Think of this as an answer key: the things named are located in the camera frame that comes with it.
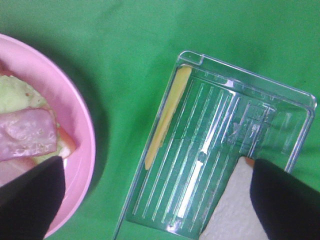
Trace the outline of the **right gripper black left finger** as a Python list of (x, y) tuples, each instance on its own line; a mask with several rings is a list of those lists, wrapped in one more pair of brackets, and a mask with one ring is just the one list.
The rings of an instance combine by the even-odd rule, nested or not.
[(0, 238), (42, 240), (60, 209), (63, 159), (53, 156), (0, 188)]

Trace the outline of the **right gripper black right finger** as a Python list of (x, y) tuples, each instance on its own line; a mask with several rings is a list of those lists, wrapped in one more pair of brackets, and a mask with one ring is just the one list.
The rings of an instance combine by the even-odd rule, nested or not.
[(320, 238), (319, 191), (273, 163), (255, 160), (250, 199), (270, 240)]

